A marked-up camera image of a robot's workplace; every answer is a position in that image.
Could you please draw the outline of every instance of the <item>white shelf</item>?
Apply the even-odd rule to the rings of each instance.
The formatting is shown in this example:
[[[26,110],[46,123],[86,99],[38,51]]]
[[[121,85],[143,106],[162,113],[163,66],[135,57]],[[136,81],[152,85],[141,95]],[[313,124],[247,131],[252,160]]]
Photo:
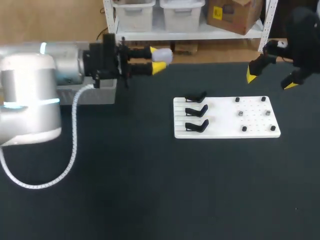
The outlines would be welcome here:
[[[246,35],[223,30],[207,24],[204,14],[201,14],[198,32],[166,32],[164,11],[160,7],[153,9],[153,24],[151,32],[125,32],[116,26],[116,39],[125,37],[127,41],[165,41],[165,40],[209,40],[209,39],[258,39],[262,37],[263,24],[259,19]]]
[[[198,32],[170,33],[165,30],[163,9],[154,8],[153,28],[151,32],[125,32],[119,26],[118,18],[114,18],[113,0],[103,0],[106,23],[109,33],[115,33],[116,40],[125,37],[128,41],[169,41],[169,40],[209,40],[209,39],[259,39],[259,52],[267,44],[272,22],[274,20],[278,0],[265,0],[264,25],[258,20],[246,35],[240,35],[214,26],[207,25],[206,18],[202,14]]]

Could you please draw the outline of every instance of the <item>yellow label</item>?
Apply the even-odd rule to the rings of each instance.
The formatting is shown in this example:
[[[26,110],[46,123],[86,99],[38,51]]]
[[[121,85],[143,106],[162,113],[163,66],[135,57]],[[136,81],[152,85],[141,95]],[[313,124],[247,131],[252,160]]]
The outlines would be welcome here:
[[[212,17],[214,19],[222,20],[222,7],[214,6]]]

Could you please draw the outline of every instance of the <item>white pegboard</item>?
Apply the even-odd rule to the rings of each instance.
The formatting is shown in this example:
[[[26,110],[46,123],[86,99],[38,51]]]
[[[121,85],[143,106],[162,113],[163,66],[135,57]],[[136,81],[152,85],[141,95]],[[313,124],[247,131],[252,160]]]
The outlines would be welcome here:
[[[262,97],[242,96],[239,102],[236,97],[206,97],[202,103],[176,97],[173,99],[174,136],[177,139],[278,138],[281,132],[270,99],[265,97],[262,101]],[[186,116],[186,108],[200,111],[204,105],[208,105],[208,110],[203,117]],[[201,125],[205,120],[209,120],[209,125],[203,133],[186,130],[186,123]]]

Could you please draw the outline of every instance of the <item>shelf post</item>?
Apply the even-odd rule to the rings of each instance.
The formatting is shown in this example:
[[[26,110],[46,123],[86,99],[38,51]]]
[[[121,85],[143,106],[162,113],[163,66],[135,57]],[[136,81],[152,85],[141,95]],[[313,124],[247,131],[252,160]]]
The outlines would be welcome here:
[[[110,34],[116,34],[114,8],[111,3],[112,0],[103,0],[104,13],[106,18],[106,24],[108,25],[108,32]]]
[[[263,47],[267,44],[268,39],[269,39],[269,34],[271,30],[271,26],[275,17],[277,5],[278,5],[278,0],[266,0],[266,16],[264,20],[264,25],[263,25],[263,31],[262,31],[262,36],[260,40],[260,45],[259,45],[259,52],[263,51]]]

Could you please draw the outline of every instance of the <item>white storage bin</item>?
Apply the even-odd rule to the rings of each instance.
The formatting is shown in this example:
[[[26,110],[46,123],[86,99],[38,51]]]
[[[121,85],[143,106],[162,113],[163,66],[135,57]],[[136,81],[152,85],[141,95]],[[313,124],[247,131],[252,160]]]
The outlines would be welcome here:
[[[164,10],[165,29],[170,33],[197,32],[205,0],[160,0]]]
[[[145,4],[113,3],[121,30],[124,32],[151,32],[155,4],[156,0]]]

